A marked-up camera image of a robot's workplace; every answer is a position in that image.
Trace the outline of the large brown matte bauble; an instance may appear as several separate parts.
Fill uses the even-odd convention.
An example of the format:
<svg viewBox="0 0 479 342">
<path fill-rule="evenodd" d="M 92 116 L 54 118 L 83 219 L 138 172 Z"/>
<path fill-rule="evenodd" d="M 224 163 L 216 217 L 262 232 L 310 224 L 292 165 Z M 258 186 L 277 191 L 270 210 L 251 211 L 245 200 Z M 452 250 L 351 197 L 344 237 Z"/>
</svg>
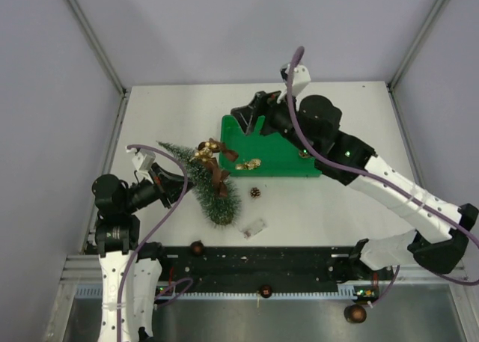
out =
<svg viewBox="0 0 479 342">
<path fill-rule="evenodd" d="M 205 246 L 204 246 L 204 244 L 202 243 L 202 241 L 197 240 L 197 241 L 194 241 L 194 242 L 190 245 L 190 251 L 191 251 L 191 253 L 192 253 L 194 256 L 199 257 L 199 256 L 204 255 Z"/>
</svg>

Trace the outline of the clear battery box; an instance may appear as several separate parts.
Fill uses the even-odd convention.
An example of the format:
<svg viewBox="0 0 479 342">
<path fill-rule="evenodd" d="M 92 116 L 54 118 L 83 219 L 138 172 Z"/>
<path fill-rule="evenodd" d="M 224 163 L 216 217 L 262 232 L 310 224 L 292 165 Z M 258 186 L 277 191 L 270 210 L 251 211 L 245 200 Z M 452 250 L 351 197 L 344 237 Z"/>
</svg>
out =
<svg viewBox="0 0 479 342">
<path fill-rule="evenodd" d="M 263 219 L 256 219 L 242 228 L 241 233 L 245 239 L 251 239 L 267 228 Z"/>
</svg>

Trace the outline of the brown ribbon pine cone decoration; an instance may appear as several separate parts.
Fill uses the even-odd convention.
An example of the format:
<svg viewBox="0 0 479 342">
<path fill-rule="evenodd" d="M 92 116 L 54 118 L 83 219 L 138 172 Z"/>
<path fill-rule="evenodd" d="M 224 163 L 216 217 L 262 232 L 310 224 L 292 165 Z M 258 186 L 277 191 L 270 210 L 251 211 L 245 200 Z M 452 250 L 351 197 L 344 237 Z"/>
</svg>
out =
<svg viewBox="0 0 479 342">
<path fill-rule="evenodd" d="M 226 198 L 228 188 L 225 181 L 231 173 L 219 167 L 216 154 L 224 155 L 230 162 L 235 162 L 239 157 L 238 152 L 228 148 L 226 143 L 209 138 L 198 145 L 190 162 L 199 161 L 210 172 L 215 193 L 220 198 Z"/>
</svg>

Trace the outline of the small brown shiny bauble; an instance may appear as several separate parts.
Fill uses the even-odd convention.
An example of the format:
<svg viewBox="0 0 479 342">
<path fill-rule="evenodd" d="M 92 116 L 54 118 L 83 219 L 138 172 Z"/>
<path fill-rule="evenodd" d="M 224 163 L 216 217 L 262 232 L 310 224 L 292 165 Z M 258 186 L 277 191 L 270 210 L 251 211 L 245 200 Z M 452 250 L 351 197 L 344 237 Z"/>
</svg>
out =
<svg viewBox="0 0 479 342">
<path fill-rule="evenodd" d="M 263 284 L 259 287 L 258 293 L 262 298 L 268 299 L 272 296 L 272 287 L 268 284 Z"/>
</svg>

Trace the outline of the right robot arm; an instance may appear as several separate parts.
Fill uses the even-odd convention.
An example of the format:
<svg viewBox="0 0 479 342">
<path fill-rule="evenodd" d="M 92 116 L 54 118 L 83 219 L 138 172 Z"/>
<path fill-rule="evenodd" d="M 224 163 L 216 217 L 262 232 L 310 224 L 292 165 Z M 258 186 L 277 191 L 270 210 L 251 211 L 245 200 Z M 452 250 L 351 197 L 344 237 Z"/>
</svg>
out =
<svg viewBox="0 0 479 342">
<path fill-rule="evenodd" d="M 307 150 L 323 175 L 378 201 L 412 229 L 383 239 L 363 239 L 350 255 L 351 273 L 360 279 L 387 266 L 417 263 L 447 279 L 463 258 L 478 218 L 471 204 L 443 201 L 396 172 L 361 139 L 340 130 L 342 112 L 324 96 L 287 104 L 279 91 L 260 91 L 246 106 L 231 110 L 245 135 L 264 118 L 260 134 L 278 133 Z"/>
</svg>

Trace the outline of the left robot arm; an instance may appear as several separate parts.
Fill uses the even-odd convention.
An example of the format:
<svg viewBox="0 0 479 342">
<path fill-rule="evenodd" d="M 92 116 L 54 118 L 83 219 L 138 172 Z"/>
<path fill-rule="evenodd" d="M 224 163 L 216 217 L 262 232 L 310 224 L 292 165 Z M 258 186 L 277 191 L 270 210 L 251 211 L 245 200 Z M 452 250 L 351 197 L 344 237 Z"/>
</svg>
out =
<svg viewBox="0 0 479 342">
<path fill-rule="evenodd" d="M 156 285 L 169 273 L 170 263 L 161 256 L 160 243 L 139 241 L 136 212 L 157 201 L 170 209 L 194 185 L 157 163 L 137 183 L 128 184 L 113 174 L 94 181 L 94 241 L 103 288 L 99 341 L 153 341 Z"/>
</svg>

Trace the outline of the small green christmas tree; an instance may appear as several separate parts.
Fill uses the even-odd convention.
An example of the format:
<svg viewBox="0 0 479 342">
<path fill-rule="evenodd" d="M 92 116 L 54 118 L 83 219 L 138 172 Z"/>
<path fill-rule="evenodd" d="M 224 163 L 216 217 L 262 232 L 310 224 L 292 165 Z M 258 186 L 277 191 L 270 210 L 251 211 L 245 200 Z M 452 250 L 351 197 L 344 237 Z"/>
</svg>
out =
<svg viewBox="0 0 479 342">
<path fill-rule="evenodd" d="M 234 181 L 226 178 L 224 193 L 221 195 L 213 185 L 213 173 L 197 159 L 195 150 L 190 147 L 158 141 L 160 147 L 171 153 L 186 169 L 192 192 L 200 204 L 204 217 L 213 225 L 225 228 L 234 225 L 240 217 L 242 201 Z"/>
</svg>

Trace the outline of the green plastic tray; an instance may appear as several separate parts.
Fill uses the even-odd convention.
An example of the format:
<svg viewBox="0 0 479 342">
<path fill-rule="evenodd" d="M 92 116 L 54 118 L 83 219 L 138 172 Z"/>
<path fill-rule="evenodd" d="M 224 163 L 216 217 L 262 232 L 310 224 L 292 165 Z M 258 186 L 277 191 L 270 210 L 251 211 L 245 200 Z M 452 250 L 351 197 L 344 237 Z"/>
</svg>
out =
<svg viewBox="0 0 479 342">
<path fill-rule="evenodd" d="M 254 132 L 244 135 L 240 125 L 231 115 L 222 118 L 221 141 L 239 154 L 235 162 L 219 156 L 219 166 L 232 177 L 319 177 L 322 172 L 314 167 L 314 159 L 300 156 L 300 151 L 283 139 L 280 134 L 260 135 L 264 117 L 257 120 Z M 253 170 L 239 170 L 252 159 L 259 159 L 260 166 Z"/>
</svg>

